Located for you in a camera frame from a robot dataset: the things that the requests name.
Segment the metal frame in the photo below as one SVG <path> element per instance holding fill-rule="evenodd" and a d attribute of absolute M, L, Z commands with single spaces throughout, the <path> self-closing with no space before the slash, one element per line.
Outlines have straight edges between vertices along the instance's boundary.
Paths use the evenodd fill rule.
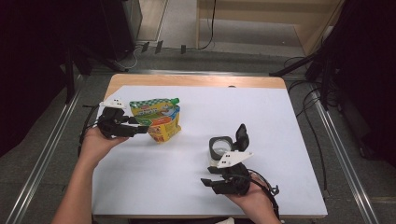
<path fill-rule="evenodd" d="M 317 98 L 318 91 L 312 92 L 312 96 L 313 98 Z M 364 222 L 370 224 L 379 223 L 363 184 L 359 180 L 359 177 L 353 168 L 352 162 L 347 155 L 347 151 L 343 145 L 343 142 L 341 141 L 340 135 L 334 127 L 329 111 L 326 111 L 320 102 L 316 102 L 315 105 L 323 121 L 324 127 L 326 128 L 327 134 L 330 137 L 332 146 L 334 147 L 335 154 L 337 155 L 337 158 L 341 164 L 344 175 L 346 176 L 346 181 L 349 184 L 359 209 L 361 210 L 361 216 L 363 217 Z"/>
<path fill-rule="evenodd" d="M 232 72 L 189 72 L 189 71 L 172 71 L 172 70 L 139 70 L 134 71 L 139 74 L 164 74 L 164 75 L 198 75 L 198 76 L 239 76 L 239 77 L 266 77 L 268 76 L 265 73 L 232 73 Z M 61 113 L 61 116 L 57 120 L 50 136 L 47 141 L 47 144 L 44 146 L 43 151 L 41 152 L 34 169 L 30 173 L 27 181 L 25 182 L 20 196 L 16 201 L 6 223 L 21 223 L 21 220 L 29 206 L 29 203 L 32 201 L 35 191 L 47 169 L 47 166 L 50 162 L 52 154 L 58 144 L 58 141 L 64 131 L 64 127 L 67 124 L 78 100 L 79 94 L 86 82 L 86 77 L 79 75 L 77 79 L 77 87 L 76 94 L 72 98 L 69 105 L 64 106 L 64 110 Z M 318 97 L 318 92 L 314 91 L 312 93 L 314 98 Z M 330 137 L 332 145 L 334 147 L 334 151 L 336 156 L 341 164 L 343 172 L 346 176 L 346 180 L 352 190 L 353 196 L 356 200 L 356 203 L 361 210 L 361 215 L 365 221 L 365 223 L 379 223 L 378 219 L 375 215 L 375 211 L 371 205 L 370 199 L 366 194 L 364 187 L 359 180 L 358 175 L 353 168 L 353 165 L 347 155 L 347 151 L 341 141 L 341 138 L 336 131 L 334 124 L 332 122 L 331 115 L 328 111 L 325 111 L 320 102 L 316 102 L 316 107 L 318 113 L 323 121 L 324 127 Z"/>
<path fill-rule="evenodd" d="M 47 144 L 44 146 L 37 162 L 35 163 L 35 167 L 22 187 L 18 200 L 15 202 L 15 205 L 8 216 L 6 221 L 7 224 L 21 223 L 23 216 L 26 213 L 27 207 L 32 201 L 35 191 L 37 190 L 47 166 L 50 163 L 50 159 L 53 152 L 55 151 L 56 146 L 58 145 L 59 139 L 64 132 L 64 127 L 66 126 L 67 121 L 69 121 L 69 118 L 76 106 L 76 102 L 86 79 L 87 78 L 82 75 L 78 76 L 76 93 L 71 99 L 70 103 L 64 106 L 64 110 L 62 111 L 54 128 L 52 129 L 51 134 L 49 135 Z"/>

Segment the wooden table edge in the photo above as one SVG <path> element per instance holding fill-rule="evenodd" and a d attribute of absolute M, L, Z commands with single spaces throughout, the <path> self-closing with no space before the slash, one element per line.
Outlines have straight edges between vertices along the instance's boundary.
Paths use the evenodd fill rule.
<path fill-rule="evenodd" d="M 130 219 L 193 219 L 193 218 L 212 218 L 219 217 L 215 215 L 94 215 L 95 217 L 104 217 L 104 218 L 130 218 Z M 233 217 L 233 218 L 248 218 L 246 215 L 225 215 L 225 217 Z M 280 215 L 280 219 L 319 219 L 325 218 L 324 215 Z"/>
<path fill-rule="evenodd" d="M 281 77 L 236 77 L 196 75 L 116 74 L 107 87 L 105 99 L 122 86 L 195 86 L 286 89 Z"/>

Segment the hand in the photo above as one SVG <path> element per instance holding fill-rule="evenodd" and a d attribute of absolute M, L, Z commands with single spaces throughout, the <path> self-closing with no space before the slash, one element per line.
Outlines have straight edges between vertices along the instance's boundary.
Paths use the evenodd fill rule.
<path fill-rule="evenodd" d="M 261 181 L 256 174 L 251 174 L 250 176 L 268 188 L 265 182 Z M 242 208 L 245 214 L 256 224 L 280 223 L 274 213 L 271 201 L 262 191 L 262 188 L 254 183 L 250 183 L 250 188 L 246 195 L 227 194 L 225 196 Z"/>
<path fill-rule="evenodd" d="M 90 128 L 84 137 L 78 161 L 95 168 L 99 161 L 107 155 L 111 148 L 125 142 L 128 137 L 105 138 L 98 127 Z"/>

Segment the metal rail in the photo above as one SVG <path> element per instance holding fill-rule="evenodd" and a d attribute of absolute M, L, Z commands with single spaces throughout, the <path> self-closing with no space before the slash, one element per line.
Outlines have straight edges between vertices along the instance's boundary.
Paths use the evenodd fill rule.
<path fill-rule="evenodd" d="M 312 92 L 312 96 L 313 98 L 317 98 L 318 92 Z M 320 102 L 316 102 L 316 107 L 326 128 L 327 134 L 332 141 L 332 146 L 334 147 L 335 154 L 337 155 L 337 158 L 341 164 L 341 168 L 343 169 L 344 175 L 346 176 L 346 181 L 352 190 L 352 194 L 359 209 L 361 210 L 361 216 L 363 217 L 364 222 L 367 224 L 379 223 L 363 184 L 359 180 L 359 177 L 353 168 L 352 162 L 347 155 L 347 151 L 344 148 L 341 138 L 334 127 L 329 111 L 326 111 Z"/>
<path fill-rule="evenodd" d="M 86 78 L 84 76 L 78 76 L 76 83 L 76 93 L 70 103 L 64 106 L 61 116 L 58 118 L 54 128 L 52 129 L 51 134 L 49 135 L 47 144 L 44 146 L 37 162 L 35 163 L 35 167 L 33 168 L 27 181 L 22 187 L 21 193 L 17 201 L 15 202 L 11 213 L 8 216 L 8 219 L 6 221 L 7 224 L 21 223 L 23 216 L 26 213 L 27 207 L 32 201 L 33 196 L 35 195 L 35 191 L 37 190 L 38 185 L 47 169 L 47 166 L 50 163 L 50 159 L 53 152 L 55 151 L 56 146 L 58 145 L 59 139 L 64 132 L 64 127 L 66 126 L 67 121 L 69 120 L 76 106 L 76 102 L 78 100 L 81 89 L 85 84 L 85 81 Z"/>

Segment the gray floor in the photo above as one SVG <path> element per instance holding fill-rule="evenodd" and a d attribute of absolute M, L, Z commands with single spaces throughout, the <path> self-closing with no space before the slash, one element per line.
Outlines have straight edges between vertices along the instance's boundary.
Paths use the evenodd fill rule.
<path fill-rule="evenodd" d="M 170 0 L 169 6 L 178 0 Z M 161 30 L 160 36 L 164 38 L 164 44 L 170 38 L 165 39 L 165 31 Z M 279 51 L 245 52 L 238 51 L 235 45 L 229 45 L 224 51 L 188 51 L 180 54 L 176 49 L 163 49 L 160 54 L 154 54 L 154 49 L 145 53 L 135 52 L 137 64 L 130 68 L 129 73 L 138 73 L 141 70 L 178 70 L 178 71 L 213 71 L 213 72 L 235 72 L 245 73 L 245 76 L 267 76 L 269 72 L 275 72 L 284 66 L 284 62 L 291 56 L 302 56 L 301 48 L 297 46 L 288 52 L 283 52 L 281 46 L 273 42 L 274 48 Z M 130 54 L 120 63 L 126 67 L 133 66 L 136 60 Z M 78 134 L 82 124 L 88 115 L 88 109 L 82 108 L 83 104 L 92 105 L 101 102 L 104 98 L 106 87 L 114 72 L 105 66 L 92 62 L 93 72 L 84 85 L 77 101 L 76 108 L 68 121 L 58 146 L 50 160 L 47 171 L 38 186 L 35 195 L 21 223 L 49 223 L 57 206 L 64 196 L 64 188 L 67 185 L 74 164 L 77 161 Z M 305 68 L 302 67 L 293 74 L 284 78 L 289 85 L 294 79 L 303 77 Z M 293 89 L 290 100 L 294 110 L 302 109 L 302 101 L 310 91 L 307 85 L 301 85 Z M 65 91 L 62 91 L 49 106 L 47 111 L 35 123 L 35 126 L 20 143 L 8 154 L 0 158 L 0 223 L 5 223 L 9 213 L 21 191 L 21 187 L 27 180 L 30 172 L 35 166 L 43 147 L 46 145 L 50 132 L 64 109 Z M 361 182 L 373 201 L 373 207 L 380 223 L 394 223 L 396 212 L 396 169 L 384 161 L 367 161 L 360 156 L 359 146 L 352 133 L 347 127 L 342 114 L 331 108 L 333 122 L 340 133 L 347 153 L 361 179 Z M 361 212 L 356 204 L 355 198 L 347 183 L 343 170 L 340 166 L 330 139 L 318 116 L 318 111 L 312 107 L 308 110 L 319 142 L 323 148 L 328 179 L 330 197 L 326 199 L 329 215 L 317 220 L 318 223 L 364 223 Z M 304 141 L 312 161 L 314 171 L 317 175 L 319 185 L 322 186 L 323 174 L 321 170 L 318 147 L 312 131 L 304 116 L 298 118 L 298 122 L 304 137 Z M 100 219 L 100 223 L 127 223 L 123 219 Z M 310 223 L 310 220 L 286 220 L 286 223 Z"/>
<path fill-rule="evenodd" d="M 211 36 L 211 20 L 200 20 L 200 47 Z M 196 1 L 169 0 L 163 18 L 159 41 L 168 48 L 195 47 Z M 304 51 L 291 24 L 248 21 L 215 21 L 214 34 L 208 51 L 274 55 L 304 56 Z"/>
<path fill-rule="evenodd" d="M 167 0 L 140 0 L 142 22 L 137 37 L 139 41 L 156 41 L 163 23 Z"/>

